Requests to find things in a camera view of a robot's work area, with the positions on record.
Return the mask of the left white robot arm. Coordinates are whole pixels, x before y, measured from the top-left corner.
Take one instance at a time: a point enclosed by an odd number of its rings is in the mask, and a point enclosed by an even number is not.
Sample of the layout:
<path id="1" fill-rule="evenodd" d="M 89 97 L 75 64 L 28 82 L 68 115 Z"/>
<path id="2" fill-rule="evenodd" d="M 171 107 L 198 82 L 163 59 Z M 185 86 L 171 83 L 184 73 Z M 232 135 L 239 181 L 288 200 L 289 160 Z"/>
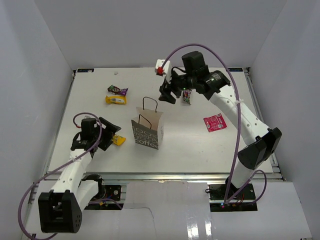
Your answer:
<path id="1" fill-rule="evenodd" d="M 106 187 L 99 175 L 85 176 L 98 149 L 106 151 L 121 127 L 106 119 L 84 118 L 70 148 L 69 164 L 48 192 L 38 198 L 40 228 L 44 233 L 77 233 L 82 213 L 92 198 L 105 196 Z"/>

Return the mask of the red snack sachet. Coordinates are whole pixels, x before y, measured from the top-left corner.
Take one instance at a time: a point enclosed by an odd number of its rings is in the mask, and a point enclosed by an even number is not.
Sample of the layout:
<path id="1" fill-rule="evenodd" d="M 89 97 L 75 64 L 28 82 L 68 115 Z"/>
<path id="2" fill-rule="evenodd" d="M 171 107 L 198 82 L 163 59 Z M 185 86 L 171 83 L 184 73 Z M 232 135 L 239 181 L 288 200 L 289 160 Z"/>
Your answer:
<path id="1" fill-rule="evenodd" d="M 213 115 L 211 117 L 205 117 L 203 121 L 209 133 L 223 130 L 227 127 L 227 124 L 221 113 Z"/>

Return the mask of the yellow candy bar packet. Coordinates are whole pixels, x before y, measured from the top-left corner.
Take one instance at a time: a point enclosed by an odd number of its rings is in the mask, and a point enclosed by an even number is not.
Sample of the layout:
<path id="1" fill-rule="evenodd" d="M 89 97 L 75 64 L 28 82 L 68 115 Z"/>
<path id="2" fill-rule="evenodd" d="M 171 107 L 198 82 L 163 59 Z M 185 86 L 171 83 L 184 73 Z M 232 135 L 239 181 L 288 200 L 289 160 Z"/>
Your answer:
<path id="1" fill-rule="evenodd" d="M 121 95 L 114 95 L 114 96 L 106 96 L 105 97 L 105 102 L 107 104 L 116 104 L 116 105 L 126 105 L 127 104 L 127 99 L 125 96 Z"/>

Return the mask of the dark purple snack packet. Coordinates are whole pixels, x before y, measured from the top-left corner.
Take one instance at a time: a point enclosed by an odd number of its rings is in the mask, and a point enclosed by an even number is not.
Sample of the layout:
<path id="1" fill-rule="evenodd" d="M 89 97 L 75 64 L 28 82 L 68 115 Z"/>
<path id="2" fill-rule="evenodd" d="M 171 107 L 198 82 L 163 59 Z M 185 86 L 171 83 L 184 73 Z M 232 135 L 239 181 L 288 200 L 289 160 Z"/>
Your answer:
<path id="1" fill-rule="evenodd" d="M 107 88 L 108 92 L 113 93 L 119 96 L 126 96 L 128 92 L 128 88 L 119 88 L 115 85 L 111 85 Z"/>

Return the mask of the purple candy packet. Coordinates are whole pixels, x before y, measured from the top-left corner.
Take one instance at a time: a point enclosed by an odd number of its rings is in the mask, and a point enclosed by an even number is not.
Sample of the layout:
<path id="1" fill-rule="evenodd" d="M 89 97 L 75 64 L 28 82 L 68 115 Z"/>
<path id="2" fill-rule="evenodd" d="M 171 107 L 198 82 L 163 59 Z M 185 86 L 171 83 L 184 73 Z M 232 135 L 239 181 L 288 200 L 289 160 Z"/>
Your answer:
<path id="1" fill-rule="evenodd" d="M 192 97 L 191 89 L 185 89 L 182 91 L 182 102 L 184 104 L 191 105 L 191 97 Z"/>

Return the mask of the yellow M&M snack packet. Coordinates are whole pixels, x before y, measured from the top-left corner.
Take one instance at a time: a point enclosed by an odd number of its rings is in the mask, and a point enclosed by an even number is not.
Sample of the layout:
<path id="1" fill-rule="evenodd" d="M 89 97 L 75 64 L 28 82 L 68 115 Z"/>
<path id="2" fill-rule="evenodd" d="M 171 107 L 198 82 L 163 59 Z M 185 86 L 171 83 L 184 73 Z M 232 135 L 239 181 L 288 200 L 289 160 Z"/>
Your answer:
<path id="1" fill-rule="evenodd" d="M 116 146 L 121 146 L 126 141 L 126 138 L 115 134 L 112 138 L 112 143 Z"/>

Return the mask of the grey white paper bag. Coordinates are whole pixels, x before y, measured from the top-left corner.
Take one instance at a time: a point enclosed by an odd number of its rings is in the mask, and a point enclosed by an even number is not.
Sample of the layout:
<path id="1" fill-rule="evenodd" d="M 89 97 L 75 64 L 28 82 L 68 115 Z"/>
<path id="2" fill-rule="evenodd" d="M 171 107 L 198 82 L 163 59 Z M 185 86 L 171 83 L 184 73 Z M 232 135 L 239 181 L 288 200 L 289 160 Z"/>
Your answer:
<path id="1" fill-rule="evenodd" d="M 154 109 L 145 107 L 145 99 L 155 102 Z M 163 112 L 158 111 L 158 101 L 144 96 L 142 107 L 136 107 L 137 117 L 131 119 L 131 128 L 136 144 L 158 150 L 164 137 Z"/>

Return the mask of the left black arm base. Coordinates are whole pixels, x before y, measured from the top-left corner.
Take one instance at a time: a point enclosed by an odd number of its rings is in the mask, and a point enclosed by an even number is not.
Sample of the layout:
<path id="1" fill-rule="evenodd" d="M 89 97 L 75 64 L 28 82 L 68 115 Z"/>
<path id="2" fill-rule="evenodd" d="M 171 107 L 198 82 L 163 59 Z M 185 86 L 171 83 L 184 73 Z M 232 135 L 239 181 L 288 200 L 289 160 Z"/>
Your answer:
<path id="1" fill-rule="evenodd" d="M 108 198 L 115 201 L 119 201 L 121 199 L 121 192 L 122 192 L 121 185 L 104 185 L 103 184 L 97 196 L 95 196 L 93 200 Z"/>

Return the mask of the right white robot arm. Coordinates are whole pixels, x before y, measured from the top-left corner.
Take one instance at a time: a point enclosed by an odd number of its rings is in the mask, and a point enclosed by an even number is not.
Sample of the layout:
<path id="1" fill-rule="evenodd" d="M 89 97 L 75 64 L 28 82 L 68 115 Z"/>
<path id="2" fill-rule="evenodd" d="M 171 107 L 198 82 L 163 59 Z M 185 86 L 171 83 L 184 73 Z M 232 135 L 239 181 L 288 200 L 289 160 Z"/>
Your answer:
<path id="1" fill-rule="evenodd" d="M 260 165 L 274 153 L 282 132 L 263 123 L 240 100 L 233 77 L 221 71 L 210 71 L 203 54 L 192 51 L 182 56 L 184 68 L 178 74 L 169 60 L 159 59 L 155 72 L 164 76 L 159 100 L 175 104 L 183 91 L 194 90 L 219 108 L 237 129 L 235 146 L 240 139 L 245 143 L 242 150 L 235 149 L 229 177 L 226 179 L 224 200 L 236 200 L 244 193 L 244 187 L 259 171 Z"/>

